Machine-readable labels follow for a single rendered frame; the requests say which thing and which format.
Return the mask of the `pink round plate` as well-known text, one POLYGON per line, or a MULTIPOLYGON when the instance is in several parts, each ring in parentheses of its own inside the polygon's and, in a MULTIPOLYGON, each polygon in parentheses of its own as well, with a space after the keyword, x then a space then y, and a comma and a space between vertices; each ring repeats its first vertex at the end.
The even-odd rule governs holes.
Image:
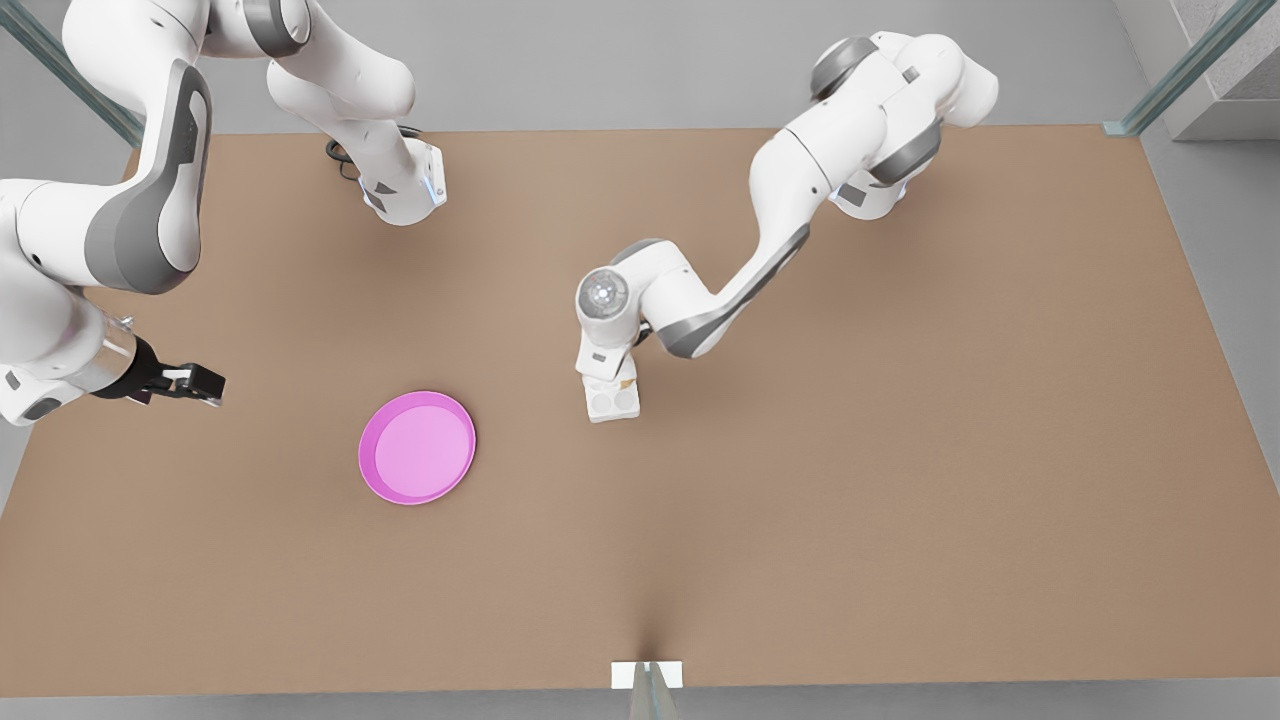
POLYGON ((367 420, 357 461, 367 488, 398 505, 430 503, 468 473, 477 432, 468 410, 449 395, 416 391, 380 406, 367 420))

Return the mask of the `white egg box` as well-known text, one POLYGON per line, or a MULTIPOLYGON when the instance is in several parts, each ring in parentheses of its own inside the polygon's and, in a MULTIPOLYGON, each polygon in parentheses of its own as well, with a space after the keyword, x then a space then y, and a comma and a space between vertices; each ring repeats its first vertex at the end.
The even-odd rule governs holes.
POLYGON ((640 414, 640 397, 635 382, 634 391, 620 391, 617 380, 603 382, 582 377, 588 419, 590 423, 603 423, 636 418, 640 414))

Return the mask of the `silver frame post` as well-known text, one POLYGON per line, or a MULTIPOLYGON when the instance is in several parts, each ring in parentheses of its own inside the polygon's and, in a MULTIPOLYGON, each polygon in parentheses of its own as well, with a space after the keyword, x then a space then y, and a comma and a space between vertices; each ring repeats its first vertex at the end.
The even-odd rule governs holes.
POLYGON ((1275 3, 1236 0, 1158 82, 1149 83, 1149 90, 1128 111, 1116 120, 1106 120, 1103 132, 1112 137, 1137 137, 1162 122, 1161 115, 1275 3))
POLYGON ((129 146, 141 147, 145 129, 142 122, 132 111, 99 92, 70 63, 61 41, 19 0, 0 0, 0 28, 4 28, 129 146))
POLYGON ((684 688, 681 661, 614 661, 611 688, 630 691, 628 720, 681 720, 673 688, 684 688))

